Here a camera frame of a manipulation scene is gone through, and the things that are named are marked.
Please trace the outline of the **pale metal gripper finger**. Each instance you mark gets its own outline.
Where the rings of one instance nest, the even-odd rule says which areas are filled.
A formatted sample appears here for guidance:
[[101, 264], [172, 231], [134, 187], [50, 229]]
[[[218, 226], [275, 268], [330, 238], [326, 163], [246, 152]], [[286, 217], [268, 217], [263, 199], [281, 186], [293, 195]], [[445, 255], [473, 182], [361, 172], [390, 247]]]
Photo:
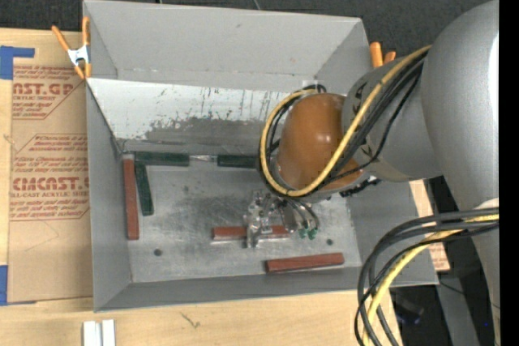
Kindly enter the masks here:
[[252, 200], [247, 208], [247, 223], [268, 224], [272, 202], [270, 192], [253, 192]]
[[272, 226], [263, 222], [250, 222], [246, 226], [245, 247], [248, 249], [256, 248], [262, 237], [272, 234]]

